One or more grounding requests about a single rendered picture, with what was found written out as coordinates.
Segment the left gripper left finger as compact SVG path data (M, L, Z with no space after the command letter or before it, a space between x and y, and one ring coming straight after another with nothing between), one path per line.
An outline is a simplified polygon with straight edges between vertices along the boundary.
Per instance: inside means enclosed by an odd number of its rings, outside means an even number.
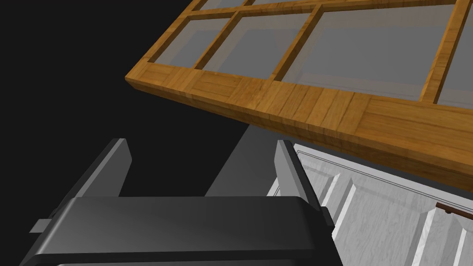
M120 194L132 156L126 139L112 139L62 201L75 197L117 197Z

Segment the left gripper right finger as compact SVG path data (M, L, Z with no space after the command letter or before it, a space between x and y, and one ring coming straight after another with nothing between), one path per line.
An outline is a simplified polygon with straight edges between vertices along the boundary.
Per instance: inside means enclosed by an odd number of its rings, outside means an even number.
M274 165L281 196L297 196L315 210L321 211L318 198L291 141L277 141Z

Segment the white panelled door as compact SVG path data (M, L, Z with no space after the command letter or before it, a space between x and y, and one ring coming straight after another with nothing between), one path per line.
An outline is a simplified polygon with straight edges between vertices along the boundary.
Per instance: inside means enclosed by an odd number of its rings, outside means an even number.
M473 266L473 200L293 145L343 266Z

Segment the wooden glass-paned door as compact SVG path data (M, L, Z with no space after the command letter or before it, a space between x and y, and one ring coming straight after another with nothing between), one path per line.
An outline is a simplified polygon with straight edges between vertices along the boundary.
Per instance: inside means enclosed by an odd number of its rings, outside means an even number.
M133 88L473 192L473 0L192 0Z

